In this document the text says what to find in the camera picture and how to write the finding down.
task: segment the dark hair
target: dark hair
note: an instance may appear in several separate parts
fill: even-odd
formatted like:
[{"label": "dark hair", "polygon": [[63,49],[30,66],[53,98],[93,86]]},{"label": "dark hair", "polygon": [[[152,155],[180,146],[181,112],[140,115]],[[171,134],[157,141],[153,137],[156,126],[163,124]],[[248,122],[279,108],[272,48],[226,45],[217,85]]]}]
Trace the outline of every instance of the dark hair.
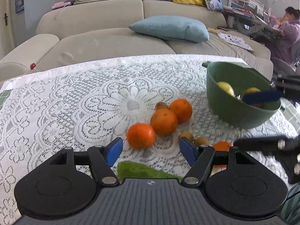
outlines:
[{"label": "dark hair", "polygon": [[294,15],[295,19],[300,19],[300,10],[299,9],[294,9],[293,7],[287,7],[285,12],[288,14]]}]

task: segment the purple sweater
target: purple sweater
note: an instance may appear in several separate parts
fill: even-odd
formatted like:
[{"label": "purple sweater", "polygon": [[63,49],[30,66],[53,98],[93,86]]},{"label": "purple sweater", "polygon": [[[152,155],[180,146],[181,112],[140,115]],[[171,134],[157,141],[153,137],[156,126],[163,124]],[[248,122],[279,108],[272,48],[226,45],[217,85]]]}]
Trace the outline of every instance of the purple sweater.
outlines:
[{"label": "purple sweater", "polygon": [[288,64],[293,64],[291,47],[300,40],[300,20],[286,21],[282,23],[280,29],[284,34],[283,39],[267,47],[271,51],[271,57],[280,58]]}]

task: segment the green vegetable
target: green vegetable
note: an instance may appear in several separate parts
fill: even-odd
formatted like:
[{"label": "green vegetable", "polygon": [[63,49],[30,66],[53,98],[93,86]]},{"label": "green vegetable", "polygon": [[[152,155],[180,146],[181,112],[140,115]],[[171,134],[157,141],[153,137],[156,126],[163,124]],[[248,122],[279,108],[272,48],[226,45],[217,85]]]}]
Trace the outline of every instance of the green vegetable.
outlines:
[{"label": "green vegetable", "polygon": [[154,168],[130,161],[118,163],[117,171],[120,180],[123,180],[124,178],[178,179],[179,182],[182,180],[182,177],[168,174],[164,171],[157,171]]}]

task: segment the paper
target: paper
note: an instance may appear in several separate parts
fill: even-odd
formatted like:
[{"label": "paper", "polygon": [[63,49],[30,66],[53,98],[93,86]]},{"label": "paper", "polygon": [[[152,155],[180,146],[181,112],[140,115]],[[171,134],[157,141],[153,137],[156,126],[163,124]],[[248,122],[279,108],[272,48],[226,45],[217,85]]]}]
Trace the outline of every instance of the paper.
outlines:
[{"label": "paper", "polygon": [[224,33],[218,33],[218,36],[225,40],[227,43],[232,44],[234,46],[241,47],[245,50],[248,51],[254,51],[251,46],[249,46],[241,37],[233,36],[233,35],[228,35]]}]

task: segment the green bowl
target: green bowl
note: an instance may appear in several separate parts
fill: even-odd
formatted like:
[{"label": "green bowl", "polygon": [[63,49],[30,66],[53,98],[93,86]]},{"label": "green bowl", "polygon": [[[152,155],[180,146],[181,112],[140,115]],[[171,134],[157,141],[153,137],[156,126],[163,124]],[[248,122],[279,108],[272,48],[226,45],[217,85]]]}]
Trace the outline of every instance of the green bowl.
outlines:
[{"label": "green bowl", "polygon": [[244,90],[256,87],[262,90],[270,89],[270,82],[257,71],[250,68],[226,63],[203,63],[207,67],[206,93],[208,104],[213,113],[221,120],[232,126],[250,129],[266,122],[281,106],[281,102],[265,103],[263,108],[249,106],[221,89],[217,82],[230,84],[236,96],[242,95]]}]

